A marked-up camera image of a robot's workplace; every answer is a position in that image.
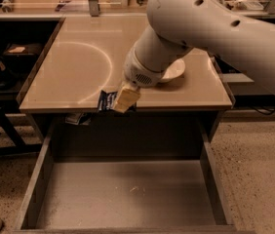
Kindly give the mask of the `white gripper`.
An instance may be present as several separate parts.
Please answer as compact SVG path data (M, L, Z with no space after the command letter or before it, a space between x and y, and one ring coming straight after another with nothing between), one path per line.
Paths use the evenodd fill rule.
M162 72L154 72L144 67L132 47L125 59L124 77L113 102L112 109L116 112L125 113L140 98L140 87L150 88L159 83L163 77Z

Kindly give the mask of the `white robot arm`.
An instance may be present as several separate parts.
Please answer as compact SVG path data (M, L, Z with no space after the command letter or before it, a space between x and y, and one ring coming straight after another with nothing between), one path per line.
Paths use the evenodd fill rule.
M142 88L157 85L194 48L245 71L275 95L275 24L236 14L217 0L148 0L146 15L148 26L127 54L114 110L127 111Z

